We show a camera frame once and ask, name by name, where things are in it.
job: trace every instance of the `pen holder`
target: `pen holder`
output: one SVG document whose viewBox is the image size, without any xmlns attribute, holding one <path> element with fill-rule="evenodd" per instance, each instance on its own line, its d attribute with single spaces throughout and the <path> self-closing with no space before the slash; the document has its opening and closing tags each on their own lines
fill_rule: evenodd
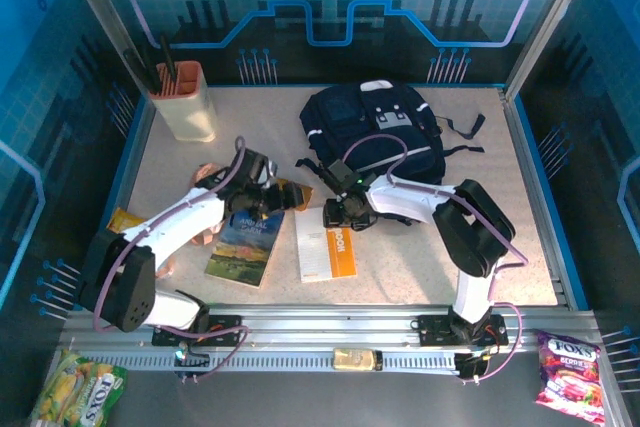
<svg viewBox="0 0 640 427">
<path fill-rule="evenodd" d="M 200 63 L 176 62 L 176 82 L 171 79 L 166 64 L 158 64 L 156 68 L 162 90 L 150 97 L 176 140 L 212 141 L 216 136 L 216 113 Z"/>
</svg>

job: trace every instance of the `book cover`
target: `book cover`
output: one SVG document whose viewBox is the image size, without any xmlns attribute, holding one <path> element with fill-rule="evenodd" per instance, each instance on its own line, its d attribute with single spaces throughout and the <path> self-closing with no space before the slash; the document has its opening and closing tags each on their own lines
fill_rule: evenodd
<svg viewBox="0 0 640 427">
<path fill-rule="evenodd" d="M 257 222 L 246 212 L 233 214 L 220 231 L 205 273 L 260 287 L 283 219 L 284 212 Z"/>
<path fill-rule="evenodd" d="M 356 275 L 351 229 L 325 229 L 322 207 L 296 212 L 300 280 L 318 282 Z"/>
</svg>

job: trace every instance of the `dark navy backpack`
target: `dark navy backpack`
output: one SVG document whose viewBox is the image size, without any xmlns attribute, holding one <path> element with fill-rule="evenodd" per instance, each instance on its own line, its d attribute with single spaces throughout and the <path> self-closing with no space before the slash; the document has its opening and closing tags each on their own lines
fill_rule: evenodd
<svg viewBox="0 0 640 427">
<path fill-rule="evenodd" d="M 408 147 L 407 159 L 393 174 L 407 180 L 440 184 L 445 173 L 445 157 L 462 149 L 484 152 L 482 147 L 460 145 L 445 150 L 442 130 L 429 104 L 408 85 L 377 80 L 362 84 L 329 87 L 311 96 L 300 113 L 310 147 L 325 166 L 342 159 L 354 142 L 372 134 L 385 133 L 402 139 Z M 445 119 L 453 130 L 453 122 Z M 479 115 L 469 134 L 480 130 L 485 117 Z M 402 147 L 388 138 L 372 139 L 356 147 L 346 164 L 362 173 L 384 174 L 402 156 Z"/>
</svg>

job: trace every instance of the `beige speckled tabletop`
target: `beige speckled tabletop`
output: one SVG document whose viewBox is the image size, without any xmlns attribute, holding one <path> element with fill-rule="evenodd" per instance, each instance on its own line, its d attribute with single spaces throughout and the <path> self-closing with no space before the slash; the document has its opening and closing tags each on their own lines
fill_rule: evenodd
<svg viewBox="0 0 640 427">
<path fill-rule="evenodd" d="M 321 88 L 213 88 L 218 115 L 216 139 L 208 144 L 174 139 L 160 115 L 149 133 L 128 210 L 151 217 L 175 203 L 188 190 L 198 165 L 228 165 L 234 139 L 276 161 L 278 175 L 314 188 L 312 206 L 321 206 L 330 191 L 306 169 L 294 164 L 314 158 L 298 114 L 309 96 Z M 445 148 L 473 143 L 485 154 L 462 151 L 447 158 L 445 184 L 466 178 L 479 181 L 516 228 L 514 244 L 530 259 L 522 269 L 502 274 L 496 300 L 519 305 L 555 305 L 556 297 L 536 231 L 507 123 L 495 89 L 418 89 L 436 115 L 451 117 L 460 130 L 473 125 L 481 112 L 487 121 L 471 142 L 444 128 Z M 206 302 L 257 304 L 449 304 L 455 298 L 458 270 L 449 259 L 433 225 L 406 227 L 381 220 L 354 233 L 358 275 L 355 278 L 302 284 L 299 278 L 293 213 L 288 212 L 260 289 L 204 274 L 211 247 L 185 245 L 176 253 L 176 271 L 158 288 L 181 289 Z"/>
</svg>

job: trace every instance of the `fox's candy bag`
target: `fox's candy bag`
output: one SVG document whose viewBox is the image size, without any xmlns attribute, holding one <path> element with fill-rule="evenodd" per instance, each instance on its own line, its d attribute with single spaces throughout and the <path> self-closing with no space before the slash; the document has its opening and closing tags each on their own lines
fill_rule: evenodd
<svg viewBox="0 0 640 427">
<path fill-rule="evenodd" d="M 604 425 L 600 349 L 573 337 L 538 332 L 542 391 L 536 403 Z"/>
<path fill-rule="evenodd" d="M 126 379 L 127 371 L 122 367 L 91 362 L 65 351 L 40 393 L 31 419 L 65 427 L 104 427 Z"/>
</svg>

